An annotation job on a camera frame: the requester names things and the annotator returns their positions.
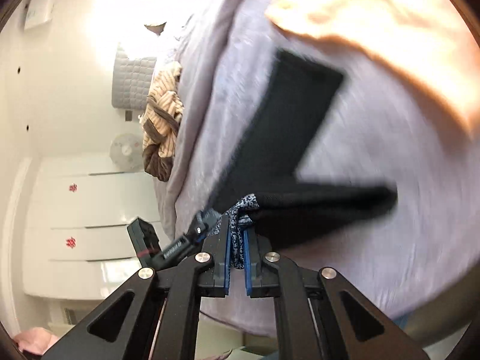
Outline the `black pants with patterned trim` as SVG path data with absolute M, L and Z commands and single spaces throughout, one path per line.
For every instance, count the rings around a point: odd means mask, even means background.
M 244 267 L 248 229 L 283 250 L 395 207 L 394 186 L 295 177 L 343 78 L 335 69 L 277 51 L 266 93 L 208 200 L 208 207 L 229 217 L 230 267 Z

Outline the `white wardrobe cabinet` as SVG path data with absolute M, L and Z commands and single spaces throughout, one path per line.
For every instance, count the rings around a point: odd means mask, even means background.
M 140 268 L 127 233 L 141 218 L 162 245 L 153 178 L 123 172 L 106 155 L 46 157 L 30 196 L 23 246 L 27 295 L 102 300 Z

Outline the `white floor fan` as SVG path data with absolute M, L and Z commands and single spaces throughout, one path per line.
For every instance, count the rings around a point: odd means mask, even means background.
M 118 135 L 110 146 L 109 156 L 122 172 L 137 172 L 143 168 L 143 139 L 136 134 Z

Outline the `brown striped plush blanket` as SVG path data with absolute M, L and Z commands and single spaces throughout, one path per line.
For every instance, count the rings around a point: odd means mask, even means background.
M 177 92 L 181 74 L 180 63 L 171 61 L 154 75 L 140 119 L 144 171 L 160 182 L 167 182 L 173 169 L 176 138 L 184 112 Z

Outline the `pink cloth on floor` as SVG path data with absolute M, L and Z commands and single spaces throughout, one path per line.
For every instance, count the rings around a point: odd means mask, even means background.
M 13 341 L 22 354 L 41 357 L 59 341 L 59 337 L 45 328 L 31 328 L 15 335 Z

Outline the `grey quilted headboard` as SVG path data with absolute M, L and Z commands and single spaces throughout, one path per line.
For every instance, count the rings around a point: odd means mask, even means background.
M 156 58 L 131 59 L 118 49 L 112 74 L 112 106 L 116 109 L 144 111 Z

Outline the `lilac embossed bed blanket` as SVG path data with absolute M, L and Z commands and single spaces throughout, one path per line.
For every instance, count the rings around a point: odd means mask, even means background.
M 479 263 L 479 27 L 465 0 L 163 0 L 184 112 L 156 182 L 165 234 L 214 210 L 229 294 L 211 320 L 274 336 L 245 234 L 331 266 L 392 319 Z

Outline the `orange cream cloth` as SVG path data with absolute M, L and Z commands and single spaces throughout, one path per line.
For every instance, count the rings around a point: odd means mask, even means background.
M 479 132 L 479 35 L 452 0 L 272 0 L 280 30 L 316 44 L 337 42 L 388 67 Z

